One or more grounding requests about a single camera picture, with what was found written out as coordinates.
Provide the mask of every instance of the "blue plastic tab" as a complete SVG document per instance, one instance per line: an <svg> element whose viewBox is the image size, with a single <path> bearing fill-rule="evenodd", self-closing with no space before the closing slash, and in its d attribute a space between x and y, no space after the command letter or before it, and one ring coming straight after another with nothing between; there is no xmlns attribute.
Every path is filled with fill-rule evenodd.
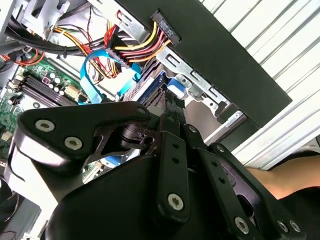
<svg viewBox="0 0 320 240"><path fill-rule="evenodd" d="M93 51L85 58L84 63L83 63L81 70L80 70L80 78L81 78L80 85L83 88L83 90L85 91L85 93L87 94L87 96L89 97L91 103L93 103L93 104L99 104L104 99L104 96L99 92L99 90L96 88L96 86L90 80L90 77L87 72L88 61L90 61L91 59L96 58L96 57L106 57L106 58L109 58L109 59L118 63L117 60L110 57L109 54L103 49ZM131 68L135 72L133 80L135 82L140 80L140 78L141 78L140 66L138 64L134 63L134 64L132 64Z"/></svg>
<svg viewBox="0 0 320 240"><path fill-rule="evenodd" d="M167 88L180 99L182 99L186 94L186 88L174 78L171 79Z"/></svg>

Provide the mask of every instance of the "green circuit board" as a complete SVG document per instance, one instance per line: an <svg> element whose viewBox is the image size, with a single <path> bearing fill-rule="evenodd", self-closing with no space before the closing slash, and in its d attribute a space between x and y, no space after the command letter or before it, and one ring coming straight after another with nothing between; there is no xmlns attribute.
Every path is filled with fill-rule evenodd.
<svg viewBox="0 0 320 240"><path fill-rule="evenodd" d="M8 100L14 95L14 93L5 92L0 101L0 130L1 134L10 132L14 133L16 129L17 119L22 110L18 106L12 106L8 103ZM0 138L0 160L6 160L9 153L11 139L5 141Z"/></svg>
<svg viewBox="0 0 320 240"><path fill-rule="evenodd" d="M46 58L44 58L37 65L25 66L24 69L32 73L34 76L36 76L40 80L44 78L49 78L50 74L54 74L55 75L54 78L59 78L61 80L62 86L67 86L72 84L77 89L79 90L82 89L78 81L75 81L74 79L64 74L63 72L56 70L52 65L50 65L50 63L46 61Z"/></svg>

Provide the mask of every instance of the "black robotic arm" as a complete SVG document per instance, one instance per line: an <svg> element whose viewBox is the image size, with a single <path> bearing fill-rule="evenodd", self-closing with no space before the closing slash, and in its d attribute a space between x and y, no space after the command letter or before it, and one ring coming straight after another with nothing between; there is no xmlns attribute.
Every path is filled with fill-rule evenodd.
<svg viewBox="0 0 320 240"><path fill-rule="evenodd" d="M136 102L26 111L5 177L26 197L32 186L43 207L57 205L48 240L306 239L223 145L204 144L183 108L168 94L160 116ZM140 156L82 184L85 164L131 149Z"/></svg>

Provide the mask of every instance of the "cable bundle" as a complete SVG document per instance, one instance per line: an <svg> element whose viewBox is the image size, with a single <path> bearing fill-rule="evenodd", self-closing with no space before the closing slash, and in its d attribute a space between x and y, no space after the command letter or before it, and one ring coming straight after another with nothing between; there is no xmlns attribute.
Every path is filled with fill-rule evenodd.
<svg viewBox="0 0 320 240"><path fill-rule="evenodd" d="M152 34L146 42L136 46L116 46L114 49L129 63L142 63L154 58L170 43L165 33L158 29L157 23L154 22Z"/></svg>

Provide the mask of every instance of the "black connector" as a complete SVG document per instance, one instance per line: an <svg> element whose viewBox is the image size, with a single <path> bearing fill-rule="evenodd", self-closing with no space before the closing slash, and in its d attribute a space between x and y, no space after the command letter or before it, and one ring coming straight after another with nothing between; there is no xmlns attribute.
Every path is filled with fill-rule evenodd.
<svg viewBox="0 0 320 240"><path fill-rule="evenodd" d="M122 59L119 55L118 52L111 48L107 48L106 52L109 54L109 56L115 60L117 60L121 66L125 67L126 69L129 69L131 66L124 60Z"/></svg>
<svg viewBox="0 0 320 240"><path fill-rule="evenodd" d="M151 19L156 22L159 28L164 32L166 37L171 41L172 45L176 46L181 42L181 37L176 34L174 29L169 25L164 16L161 14L160 10L157 10Z"/></svg>
<svg viewBox="0 0 320 240"><path fill-rule="evenodd" d="M117 47L126 47L127 45L116 35L113 36L112 42L108 44L106 48L106 52L110 55L111 58L114 58L121 64L121 66L125 67L126 69L131 68L131 64L128 63L126 60L122 59L120 53L117 50L114 50L114 46Z"/></svg>

